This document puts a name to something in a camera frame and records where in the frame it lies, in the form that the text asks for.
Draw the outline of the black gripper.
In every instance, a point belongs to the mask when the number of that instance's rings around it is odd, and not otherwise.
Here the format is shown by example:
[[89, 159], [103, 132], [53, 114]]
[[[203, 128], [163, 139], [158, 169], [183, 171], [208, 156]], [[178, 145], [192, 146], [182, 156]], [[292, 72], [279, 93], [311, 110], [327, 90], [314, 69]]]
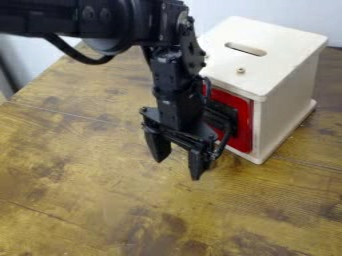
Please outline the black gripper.
[[198, 181], [210, 167], [216, 134], [204, 123], [206, 100], [199, 76], [203, 60], [186, 64], [178, 47], [146, 48], [144, 57], [154, 79], [156, 106], [140, 110], [144, 138], [151, 155], [160, 163], [175, 143], [188, 151], [191, 179]]

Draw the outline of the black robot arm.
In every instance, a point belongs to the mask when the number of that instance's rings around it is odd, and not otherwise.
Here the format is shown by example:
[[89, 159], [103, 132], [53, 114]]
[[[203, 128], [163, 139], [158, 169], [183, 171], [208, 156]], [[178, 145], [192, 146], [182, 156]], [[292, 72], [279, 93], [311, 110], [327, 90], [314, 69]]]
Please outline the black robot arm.
[[179, 145], [200, 178], [218, 157], [216, 134], [203, 120], [206, 52], [182, 0], [0, 0], [0, 33], [41, 38], [87, 65], [140, 47], [158, 104], [140, 109], [150, 152], [160, 162]]

